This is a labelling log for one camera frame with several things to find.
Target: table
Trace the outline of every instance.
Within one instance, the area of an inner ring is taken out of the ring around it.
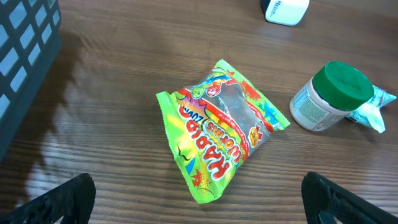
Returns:
[[[339,60],[398,95],[398,19],[312,1],[295,27],[258,0],[63,0],[63,49],[0,165],[0,213],[88,172],[91,223],[305,223],[300,185],[315,171],[398,215],[397,102],[387,131],[343,120],[322,133],[289,113],[294,94]],[[291,121],[223,196],[197,204],[175,164],[155,98],[225,59]]]

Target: pill bottle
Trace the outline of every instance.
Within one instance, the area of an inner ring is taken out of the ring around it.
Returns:
[[[303,128],[323,131],[373,96],[372,83],[343,62],[328,62],[290,101],[290,113]]]

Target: blue wrapper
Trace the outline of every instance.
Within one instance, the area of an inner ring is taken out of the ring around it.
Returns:
[[[397,97],[388,94],[386,91],[377,86],[373,86],[373,88],[373,97],[358,109],[351,112],[347,118],[354,122],[373,128],[379,133],[382,133],[386,130],[386,127],[384,126],[380,108],[395,100]]]

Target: candy bag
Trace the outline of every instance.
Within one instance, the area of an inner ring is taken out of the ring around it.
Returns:
[[[380,108],[395,100],[397,97],[391,94],[388,94],[386,91],[380,89],[377,86],[373,86],[374,95],[368,100],[368,102],[364,103],[358,109],[351,112],[347,118],[363,124],[367,127],[373,128],[379,133],[382,133],[386,130],[384,126],[383,117],[380,113]]]
[[[218,199],[269,134],[290,124],[224,60],[200,84],[156,97],[174,159],[198,203]]]

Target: gummy candy package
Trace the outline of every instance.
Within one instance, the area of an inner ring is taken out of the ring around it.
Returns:
[[[347,116],[347,118],[359,124],[363,124],[367,127],[373,128],[379,133],[383,133],[386,130],[386,127],[384,126],[384,121],[383,117],[381,116],[380,108],[390,103],[391,101],[394,101],[397,97],[388,94],[386,91],[380,89],[377,86],[373,86],[373,89],[373,97],[368,100],[368,102],[360,106],[358,109],[351,112]]]
[[[270,133],[290,124],[224,60],[198,85],[156,97],[174,159],[198,203],[218,199]]]

